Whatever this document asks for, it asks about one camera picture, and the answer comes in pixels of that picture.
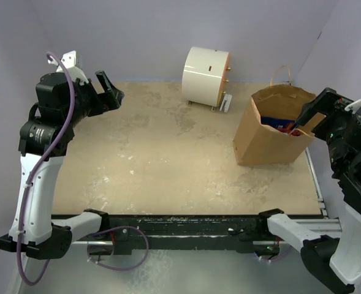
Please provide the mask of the brown paper bag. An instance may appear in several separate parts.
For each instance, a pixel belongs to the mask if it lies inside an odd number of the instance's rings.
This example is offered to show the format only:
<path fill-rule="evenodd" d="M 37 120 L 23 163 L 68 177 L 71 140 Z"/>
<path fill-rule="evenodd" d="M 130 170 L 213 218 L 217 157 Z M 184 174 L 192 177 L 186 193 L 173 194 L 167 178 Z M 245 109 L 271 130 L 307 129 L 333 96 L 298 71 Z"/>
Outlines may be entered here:
<path fill-rule="evenodd" d="M 281 132 L 260 123 L 261 116 L 296 120 L 302 106 L 316 95 L 293 85 L 289 66 L 288 81 L 275 85 L 274 76 L 268 87 L 251 95 L 233 139 L 238 165 L 289 164 L 313 142 L 313 127 L 324 115 L 316 114 L 304 126 Z"/>

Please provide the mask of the blue snack bag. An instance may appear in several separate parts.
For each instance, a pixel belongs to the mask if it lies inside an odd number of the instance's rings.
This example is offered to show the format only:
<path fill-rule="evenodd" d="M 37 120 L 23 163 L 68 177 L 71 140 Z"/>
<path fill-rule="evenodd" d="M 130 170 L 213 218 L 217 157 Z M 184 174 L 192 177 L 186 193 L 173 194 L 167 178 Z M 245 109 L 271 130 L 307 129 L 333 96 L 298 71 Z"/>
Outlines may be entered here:
<path fill-rule="evenodd" d="M 274 129 L 277 129 L 281 132 L 287 132 L 292 130 L 295 125 L 293 119 L 282 119 L 282 118 L 273 118 L 269 116 L 261 116 L 260 123 L 263 125 L 271 126 Z"/>

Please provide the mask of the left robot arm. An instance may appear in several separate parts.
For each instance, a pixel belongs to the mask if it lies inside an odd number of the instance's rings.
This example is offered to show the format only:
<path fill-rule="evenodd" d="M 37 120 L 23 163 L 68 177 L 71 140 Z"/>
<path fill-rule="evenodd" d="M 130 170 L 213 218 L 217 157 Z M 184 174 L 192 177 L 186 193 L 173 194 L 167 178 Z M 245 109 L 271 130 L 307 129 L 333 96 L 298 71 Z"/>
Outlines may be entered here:
<path fill-rule="evenodd" d="M 9 232 L 0 236 L 0 250 L 20 251 L 37 260 L 58 259 L 86 235 L 103 240 L 110 234 L 108 214 L 95 209 L 64 221 L 51 220 L 56 181 L 74 127 L 85 117 L 119 109 L 124 97 L 103 70 L 95 75 L 102 93 L 90 80 L 77 78 L 69 85 L 62 72 L 48 73 L 36 84 L 37 102 L 20 129 L 17 212 Z"/>

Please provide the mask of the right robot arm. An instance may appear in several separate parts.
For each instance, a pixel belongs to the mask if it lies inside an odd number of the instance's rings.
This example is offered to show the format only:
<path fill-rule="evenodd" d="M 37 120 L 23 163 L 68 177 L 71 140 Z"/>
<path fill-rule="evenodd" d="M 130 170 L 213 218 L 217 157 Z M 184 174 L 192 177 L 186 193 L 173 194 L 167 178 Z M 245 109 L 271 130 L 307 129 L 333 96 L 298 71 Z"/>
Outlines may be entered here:
<path fill-rule="evenodd" d="M 318 113 L 324 118 L 312 132 L 326 142 L 333 178 L 344 195 L 340 237 L 315 233 L 280 209 L 260 213 L 256 230 L 262 239 L 276 236 L 297 250 L 308 272 L 333 293 L 361 293 L 361 99 L 325 88 L 295 122 L 304 126 Z"/>

